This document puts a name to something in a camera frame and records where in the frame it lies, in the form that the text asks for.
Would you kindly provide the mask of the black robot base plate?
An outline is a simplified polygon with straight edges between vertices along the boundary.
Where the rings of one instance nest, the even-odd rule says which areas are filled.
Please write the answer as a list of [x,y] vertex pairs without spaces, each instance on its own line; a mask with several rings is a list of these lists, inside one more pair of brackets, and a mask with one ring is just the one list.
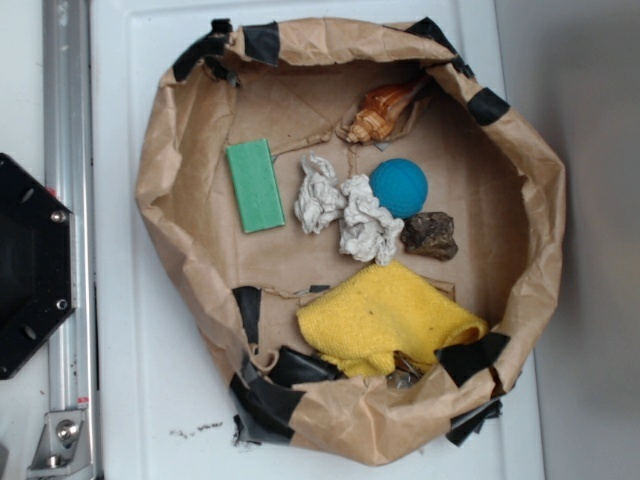
[[72,212],[1,155],[1,378],[12,378],[75,310]]

